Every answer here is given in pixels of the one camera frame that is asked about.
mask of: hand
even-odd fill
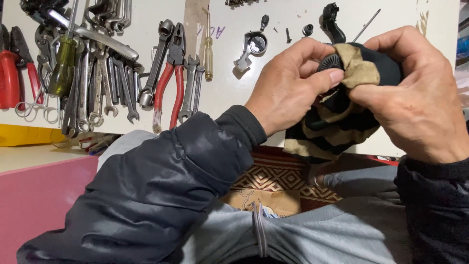
[[[334,53],[333,47],[303,38],[269,61],[259,76],[245,107],[258,119],[267,136],[298,123],[319,94],[337,86],[344,72],[316,72],[319,63]]]
[[[466,159],[469,135],[443,54],[411,26],[371,38],[364,46],[401,62],[405,79],[398,86],[359,85],[350,99],[369,108],[409,157],[427,163]]]

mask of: black and beige striped cloth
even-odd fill
[[[402,67],[386,54],[358,43],[334,45],[343,63],[343,81],[312,106],[306,116],[288,129],[283,151],[320,164],[336,160],[349,147],[363,143],[379,123],[366,108],[353,103],[348,91],[361,84],[398,85]]]

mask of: black puffer jacket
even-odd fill
[[[122,155],[113,155],[67,213],[65,228],[25,243],[18,263],[163,263],[209,203],[253,164],[266,140],[244,107],[215,122],[195,114]],[[401,162],[414,263],[469,262],[469,159],[446,165]]]

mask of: screwdriver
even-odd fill
[[[213,78],[213,39],[210,36],[210,5],[207,7],[207,35],[205,37],[205,80],[211,81]]]
[[[60,37],[60,47],[57,52],[57,65],[52,73],[48,89],[51,95],[59,97],[68,96],[70,94],[74,77],[76,41],[73,39],[73,30],[77,5],[78,0],[74,0],[68,29],[65,35]]]

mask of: left hand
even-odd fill
[[[264,66],[244,106],[258,119],[267,136],[298,123],[318,95],[342,81],[344,71],[340,69],[316,73],[319,63],[313,59],[321,61],[334,52],[331,46],[303,38]]]

